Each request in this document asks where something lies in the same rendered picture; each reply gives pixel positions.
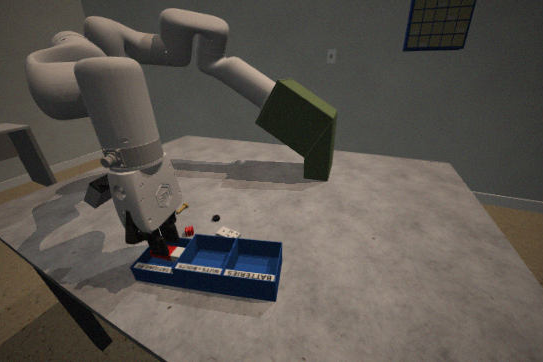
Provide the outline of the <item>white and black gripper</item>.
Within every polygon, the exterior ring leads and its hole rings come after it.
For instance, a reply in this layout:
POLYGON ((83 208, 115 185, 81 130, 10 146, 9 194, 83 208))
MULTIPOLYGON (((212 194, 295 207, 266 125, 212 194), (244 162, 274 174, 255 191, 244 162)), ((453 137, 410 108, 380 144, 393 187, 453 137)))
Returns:
POLYGON ((112 199, 126 229, 125 242, 147 241, 152 254, 159 256, 170 254, 166 242, 180 241, 174 223, 183 200, 173 166, 164 154, 146 165, 107 172, 112 199))

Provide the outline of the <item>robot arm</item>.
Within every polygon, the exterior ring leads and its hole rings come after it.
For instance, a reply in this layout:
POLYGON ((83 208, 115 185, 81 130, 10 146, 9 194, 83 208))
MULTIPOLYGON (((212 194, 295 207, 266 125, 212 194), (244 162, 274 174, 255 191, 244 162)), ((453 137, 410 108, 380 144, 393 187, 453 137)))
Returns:
POLYGON ((159 35, 90 16, 83 30, 84 36, 57 33, 50 48, 27 56, 25 72, 30 93, 46 115, 57 120, 90 117, 105 168, 138 167, 164 155, 139 63, 188 66, 195 34, 197 68, 261 110, 276 84, 240 58, 225 57, 229 26, 215 16, 163 10, 159 35))

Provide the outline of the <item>blue three-compartment bin tray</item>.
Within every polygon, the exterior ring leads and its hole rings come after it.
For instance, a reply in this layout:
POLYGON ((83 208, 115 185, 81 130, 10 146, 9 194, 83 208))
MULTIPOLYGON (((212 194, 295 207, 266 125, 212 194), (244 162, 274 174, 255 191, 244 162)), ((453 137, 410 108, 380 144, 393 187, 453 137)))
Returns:
POLYGON ((130 267, 135 280, 276 302, 282 242, 195 234, 166 243, 185 248, 175 264, 148 247, 130 267))

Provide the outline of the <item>brass bolt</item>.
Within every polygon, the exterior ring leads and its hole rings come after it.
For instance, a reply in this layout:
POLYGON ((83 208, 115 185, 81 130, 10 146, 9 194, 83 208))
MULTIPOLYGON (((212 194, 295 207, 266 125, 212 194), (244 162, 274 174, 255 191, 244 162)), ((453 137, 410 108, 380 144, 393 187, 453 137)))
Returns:
POLYGON ((183 206, 176 212, 177 214, 179 214, 182 210, 184 210, 185 208, 188 208, 188 204, 187 203, 184 203, 183 206))

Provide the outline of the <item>white domino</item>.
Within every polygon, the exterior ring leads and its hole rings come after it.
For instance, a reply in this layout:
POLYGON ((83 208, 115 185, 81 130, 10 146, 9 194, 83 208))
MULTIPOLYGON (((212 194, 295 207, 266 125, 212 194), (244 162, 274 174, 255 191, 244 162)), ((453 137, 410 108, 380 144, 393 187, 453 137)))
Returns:
POLYGON ((217 236, 222 236, 222 237, 239 238, 241 236, 241 233, 236 232, 234 230, 231 230, 231 229, 226 228, 226 227, 223 226, 220 230, 218 230, 216 232, 216 235, 217 236))

